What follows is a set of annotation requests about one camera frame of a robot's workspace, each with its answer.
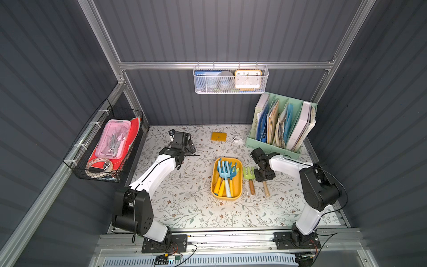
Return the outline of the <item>light green hand rake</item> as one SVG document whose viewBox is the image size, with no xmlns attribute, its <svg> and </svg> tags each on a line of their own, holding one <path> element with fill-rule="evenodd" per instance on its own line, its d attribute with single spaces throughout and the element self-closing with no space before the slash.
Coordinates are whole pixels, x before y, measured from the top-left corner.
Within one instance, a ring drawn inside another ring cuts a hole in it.
<svg viewBox="0 0 427 267">
<path fill-rule="evenodd" d="M 255 187 L 254 187 L 254 180 L 255 180 L 254 170 L 255 168 L 250 166 L 244 167 L 244 170 L 243 170 L 244 179 L 247 180 L 249 183 L 251 195 L 256 194 Z"/>
</svg>

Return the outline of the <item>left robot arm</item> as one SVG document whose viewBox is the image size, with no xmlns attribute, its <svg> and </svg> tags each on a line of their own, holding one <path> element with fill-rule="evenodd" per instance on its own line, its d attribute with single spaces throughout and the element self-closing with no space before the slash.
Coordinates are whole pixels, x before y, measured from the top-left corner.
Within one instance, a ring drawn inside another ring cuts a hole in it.
<svg viewBox="0 0 427 267">
<path fill-rule="evenodd" d="M 115 192 L 111 224 L 160 243 L 170 244 L 171 230 L 154 219 L 151 195 L 174 170 L 181 168 L 186 156 L 196 149 L 187 132 L 169 131 L 171 142 L 160 150 L 154 163 L 129 186 Z"/>
</svg>

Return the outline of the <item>blue rake yellow handle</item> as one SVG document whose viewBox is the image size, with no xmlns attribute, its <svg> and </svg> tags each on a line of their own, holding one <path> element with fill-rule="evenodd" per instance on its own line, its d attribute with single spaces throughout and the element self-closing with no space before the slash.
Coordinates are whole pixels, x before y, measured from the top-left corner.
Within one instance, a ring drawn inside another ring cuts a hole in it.
<svg viewBox="0 0 427 267">
<path fill-rule="evenodd" d="M 235 196 L 233 178 L 239 173 L 240 169 L 236 166 L 236 163 L 232 163 L 232 162 L 229 163 L 229 167 L 230 167 L 230 178 L 229 178 L 230 195 L 233 198 Z"/>
</svg>

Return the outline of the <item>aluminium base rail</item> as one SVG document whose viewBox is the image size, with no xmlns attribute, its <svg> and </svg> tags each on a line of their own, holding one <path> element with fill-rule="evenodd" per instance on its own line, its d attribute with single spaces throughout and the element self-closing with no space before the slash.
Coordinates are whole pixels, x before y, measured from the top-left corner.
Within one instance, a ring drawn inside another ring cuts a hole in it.
<svg viewBox="0 0 427 267">
<path fill-rule="evenodd" d="M 357 228 L 320 228 L 315 242 L 294 247 L 280 244 L 278 235 L 289 237 L 289 229 L 188 230 L 181 244 L 185 252 L 171 256 L 164 249 L 144 253 L 144 238 L 131 234 L 101 235 L 90 260 L 91 267 L 378 267 L 379 260 L 368 248 Z"/>
</svg>

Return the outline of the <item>blue box in basket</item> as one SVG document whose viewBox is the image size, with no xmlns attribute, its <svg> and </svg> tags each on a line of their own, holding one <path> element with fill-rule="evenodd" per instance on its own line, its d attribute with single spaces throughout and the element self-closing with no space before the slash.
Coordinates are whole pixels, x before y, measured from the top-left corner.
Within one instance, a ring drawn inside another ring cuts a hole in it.
<svg viewBox="0 0 427 267">
<path fill-rule="evenodd" d="M 221 71 L 196 70 L 193 72 L 195 91 L 210 92 L 218 88 L 218 75 Z"/>
</svg>

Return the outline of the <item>blue fork yellow handle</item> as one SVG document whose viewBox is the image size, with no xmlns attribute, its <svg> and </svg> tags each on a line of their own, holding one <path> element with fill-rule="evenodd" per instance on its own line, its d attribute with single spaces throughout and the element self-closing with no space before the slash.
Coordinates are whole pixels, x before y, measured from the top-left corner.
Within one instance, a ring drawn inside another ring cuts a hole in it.
<svg viewBox="0 0 427 267">
<path fill-rule="evenodd" d="M 224 185 L 223 185 L 223 178 L 224 178 L 224 174 L 223 174 L 223 168 L 222 168 L 222 166 L 221 166 L 221 163 L 222 163 L 222 161 L 221 161 L 222 159 L 219 159 L 218 160 L 218 164 L 217 164 L 217 171 L 218 171 L 218 174 L 219 174 L 219 178 L 217 179 L 217 182 L 216 182 L 216 184 L 215 184 L 215 187 L 214 187 L 214 194 L 216 195 L 216 196 L 222 196 L 223 195 L 223 193 L 224 193 Z"/>
</svg>

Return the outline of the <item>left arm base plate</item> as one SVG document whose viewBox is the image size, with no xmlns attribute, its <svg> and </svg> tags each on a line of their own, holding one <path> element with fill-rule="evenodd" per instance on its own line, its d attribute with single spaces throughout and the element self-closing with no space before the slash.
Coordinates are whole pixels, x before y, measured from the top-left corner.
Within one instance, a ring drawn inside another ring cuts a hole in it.
<svg viewBox="0 0 427 267">
<path fill-rule="evenodd" d="M 183 253 L 186 252 L 188 236 L 185 234 L 170 235 L 162 242 L 144 238 L 141 252 L 153 253 Z"/>
</svg>

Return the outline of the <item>blue folder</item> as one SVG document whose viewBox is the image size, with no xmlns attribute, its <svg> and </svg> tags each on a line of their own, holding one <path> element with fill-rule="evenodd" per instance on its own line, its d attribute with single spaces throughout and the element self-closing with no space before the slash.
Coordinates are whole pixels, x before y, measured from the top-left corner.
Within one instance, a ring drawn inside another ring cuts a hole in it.
<svg viewBox="0 0 427 267">
<path fill-rule="evenodd" d="M 285 120 L 284 120 L 284 130 L 283 130 L 283 144 L 284 147 L 287 145 L 288 143 L 288 139 L 289 139 L 289 131 L 291 128 L 291 123 L 292 123 L 292 113 L 293 113 L 293 109 L 294 106 L 292 103 L 288 103 L 287 107 L 286 107 L 286 114 L 285 114 Z"/>
</svg>

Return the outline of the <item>light blue hand rake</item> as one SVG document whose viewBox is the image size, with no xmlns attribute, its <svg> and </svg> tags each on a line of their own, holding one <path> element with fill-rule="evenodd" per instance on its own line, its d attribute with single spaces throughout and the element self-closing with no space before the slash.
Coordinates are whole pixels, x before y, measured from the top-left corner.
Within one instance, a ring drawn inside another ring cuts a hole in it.
<svg viewBox="0 0 427 267">
<path fill-rule="evenodd" d="M 228 161 L 223 161 L 221 160 L 221 166 L 223 168 L 223 174 L 224 174 L 224 178 L 223 178 L 223 182 L 225 184 L 225 192 L 226 192 L 226 196 L 228 198 L 231 198 L 230 195 L 230 187 L 229 187 L 229 178 L 230 178 L 230 167 L 229 167 L 229 162 Z"/>
</svg>

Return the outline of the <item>white binder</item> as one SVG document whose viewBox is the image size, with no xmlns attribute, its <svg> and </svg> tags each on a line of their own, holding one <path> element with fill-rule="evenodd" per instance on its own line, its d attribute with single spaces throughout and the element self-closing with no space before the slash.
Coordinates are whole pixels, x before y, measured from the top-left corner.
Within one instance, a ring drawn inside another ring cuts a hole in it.
<svg viewBox="0 0 427 267">
<path fill-rule="evenodd" d="M 288 139 L 286 149 L 297 152 L 315 124 L 316 108 L 312 103 L 304 101 L 298 121 Z"/>
</svg>

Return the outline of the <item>green file organizer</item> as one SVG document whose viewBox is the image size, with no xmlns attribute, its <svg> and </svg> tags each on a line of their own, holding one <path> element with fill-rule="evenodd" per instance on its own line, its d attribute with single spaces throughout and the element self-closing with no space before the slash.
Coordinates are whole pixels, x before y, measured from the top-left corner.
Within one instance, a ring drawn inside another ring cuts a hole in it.
<svg viewBox="0 0 427 267">
<path fill-rule="evenodd" d="M 303 100 L 293 99 L 274 93 L 263 93 L 255 107 L 254 119 L 249 136 L 246 140 L 248 148 L 262 148 L 265 153 L 277 152 L 291 159 L 300 157 L 297 152 L 287 150 L 283 144 L 284 120 L 288 103 L 294 106 L 289 137 L 300 116 Z"/>
</svg>

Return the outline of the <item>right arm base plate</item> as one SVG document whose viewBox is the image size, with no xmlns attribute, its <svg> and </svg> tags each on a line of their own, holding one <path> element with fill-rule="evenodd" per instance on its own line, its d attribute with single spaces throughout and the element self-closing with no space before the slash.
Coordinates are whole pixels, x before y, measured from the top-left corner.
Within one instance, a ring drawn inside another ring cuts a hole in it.
<svg viewBox="0 0 427 267">
<path fill-rule="evenodd" d="M 321 244 L 316 233 L 302 235 L 295 231 L 274 232 L 272 241 L 278 250 L 285 249 L 320 249 Z"/>
</svg>

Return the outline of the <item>yellow storage box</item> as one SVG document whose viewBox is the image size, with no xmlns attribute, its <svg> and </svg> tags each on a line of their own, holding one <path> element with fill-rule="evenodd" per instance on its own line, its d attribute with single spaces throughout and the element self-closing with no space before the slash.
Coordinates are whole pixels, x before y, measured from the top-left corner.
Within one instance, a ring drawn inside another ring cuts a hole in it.
<svg viewBox="0 0 427 267">
<path fill-rule="evenodd" d="M 219 158 L 214 163 L 211 193 L 220 200 L 234 201 L 242 194 L 242 162 L 236 158 Z"/>
</svg>

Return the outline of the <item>dark green hand rake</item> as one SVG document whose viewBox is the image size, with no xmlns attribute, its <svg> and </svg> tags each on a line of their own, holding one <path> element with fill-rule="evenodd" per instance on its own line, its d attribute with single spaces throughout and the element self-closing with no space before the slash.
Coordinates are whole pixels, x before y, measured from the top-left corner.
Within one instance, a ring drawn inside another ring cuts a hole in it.
<svg viewBox="0 0 427 267">
<path fill-rule="evenodd" d="M 270 196 L 270 192 L 269 192 L 269 188 L 268 188 L 267 182 L 263 181 L 262 184 L 263 184 L 263 187 L 264 187 L 265 196 L 269 197 Z"/>
</svg>

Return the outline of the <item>clear tape roll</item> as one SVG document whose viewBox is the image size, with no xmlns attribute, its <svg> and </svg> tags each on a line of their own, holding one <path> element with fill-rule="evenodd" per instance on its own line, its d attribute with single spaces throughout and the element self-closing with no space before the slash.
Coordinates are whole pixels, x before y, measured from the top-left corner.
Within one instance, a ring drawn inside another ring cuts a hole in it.
<svg viewBox="0 0 427 267">
<path fill-rule="evenodd" d="M 107 158 L 96 158 L 93 160 L 91 167 L 111 172 L 113 170 L 113 163 Z"/>
</svg>

